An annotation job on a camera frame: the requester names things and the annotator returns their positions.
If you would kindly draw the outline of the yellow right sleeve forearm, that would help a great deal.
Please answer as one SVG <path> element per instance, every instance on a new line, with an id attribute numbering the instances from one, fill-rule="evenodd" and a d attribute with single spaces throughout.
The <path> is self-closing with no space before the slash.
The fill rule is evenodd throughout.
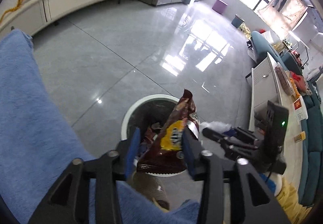
<path id="1" fill-rule="evenodd" d="M 291 223 L 302 223 L 312 210 L 298 202 L 298 191 L 293 184 L 282 178 L 282 186 L 275 196 Z"/>

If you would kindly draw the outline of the right hand blue white glove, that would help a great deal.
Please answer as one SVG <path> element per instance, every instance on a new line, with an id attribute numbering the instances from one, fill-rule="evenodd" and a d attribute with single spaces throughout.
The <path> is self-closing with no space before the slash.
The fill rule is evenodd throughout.
<path id="1" fill-rule="evenodd" d="M 282 175 L 274 172 L 270 175 L 269 172 L 265 172 L 264 174 L 260 173 L 259 176 L 265 181 L 265 184 L 274 193 L 274 196 L 277 197 L 282 189 Z"/>

